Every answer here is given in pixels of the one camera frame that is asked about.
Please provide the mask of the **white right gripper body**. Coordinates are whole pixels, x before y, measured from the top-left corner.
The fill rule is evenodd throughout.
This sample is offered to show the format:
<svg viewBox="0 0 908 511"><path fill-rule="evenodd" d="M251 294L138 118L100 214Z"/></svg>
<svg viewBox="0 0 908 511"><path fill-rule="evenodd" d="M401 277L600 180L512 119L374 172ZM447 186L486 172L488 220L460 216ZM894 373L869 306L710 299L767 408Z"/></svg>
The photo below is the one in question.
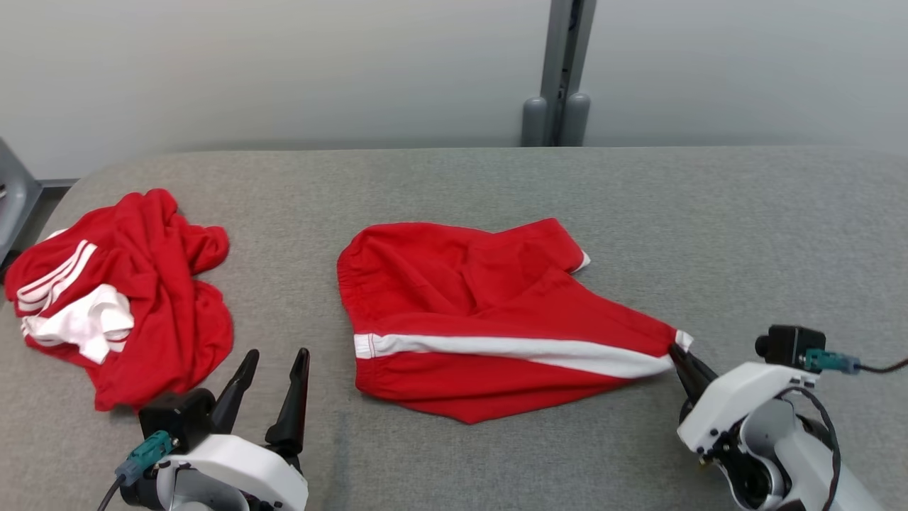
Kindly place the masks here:
<svg viewBox="0 0 908 511"><path fill-rule="evenodd" d="M718 436L740 424L733 440L755 456L819 456L821 443L804 432L792 405L771 404L789 388L810 388L819 375L771 363L745 362L707 386L678 436L691 451L710 451Z"/></svg>

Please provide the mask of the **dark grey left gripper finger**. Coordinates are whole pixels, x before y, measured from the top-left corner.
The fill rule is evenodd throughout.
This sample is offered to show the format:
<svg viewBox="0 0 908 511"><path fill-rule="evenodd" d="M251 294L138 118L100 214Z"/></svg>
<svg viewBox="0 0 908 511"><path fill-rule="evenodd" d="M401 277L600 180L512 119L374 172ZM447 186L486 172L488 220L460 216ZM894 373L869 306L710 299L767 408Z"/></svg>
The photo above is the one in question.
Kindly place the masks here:
<svg viewBox="0 0 908 511"><path fill-rule="evenodd" d="M302 347L295 356L289 387L276 422L268 428L265 442L284 459L298 459L304 450L304 428L309 381L309 350Z"/></svg>
<svg viewBox="0 0 908 511"><path fill-rule="evenodd" d="M213 411L210 414L210 420L213 424L213 431L217 434L230 434L236 424L241 400L245 391L252 385L254 374L258 366L260 352L258 349L252 349L246 353L243 362L240 363L236 372L215 402Z"/></svg>

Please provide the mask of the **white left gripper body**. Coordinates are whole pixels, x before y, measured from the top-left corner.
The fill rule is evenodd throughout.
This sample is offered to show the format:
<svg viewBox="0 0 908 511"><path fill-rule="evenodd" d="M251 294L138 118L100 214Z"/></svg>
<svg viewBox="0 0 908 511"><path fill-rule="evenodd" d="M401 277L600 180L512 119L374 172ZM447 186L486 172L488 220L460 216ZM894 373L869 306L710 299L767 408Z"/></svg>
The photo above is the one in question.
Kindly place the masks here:
<svg viewBox="0 0 908 511"><path fill-rule="evenodd" d="M165 510L250 510L248 498L276 510L304 510L304 476L275 452L233 434L212 434L186 455L169 455L157 472Z"/></svg>

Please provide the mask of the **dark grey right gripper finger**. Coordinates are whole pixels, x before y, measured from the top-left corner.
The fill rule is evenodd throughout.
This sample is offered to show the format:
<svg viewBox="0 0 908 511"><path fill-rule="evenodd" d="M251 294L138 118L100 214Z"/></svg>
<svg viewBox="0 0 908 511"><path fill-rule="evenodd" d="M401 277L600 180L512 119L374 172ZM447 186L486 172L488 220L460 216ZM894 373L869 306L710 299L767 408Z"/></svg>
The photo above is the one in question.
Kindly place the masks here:
<svg viewBox="0 0 908 511"><path fill-rule="evenodd" d="M669 356L685 389L687 400L690 403L697 403L704 392L704 374L699 367L701 361L681 346L669 347Z"/></svg>
<svg viewBox="0 0 908 511"><path fill-rule="evenodd" d="M671 346L671 359L685 390L706 390L718 376L702 360L681 345Z"/></svg>

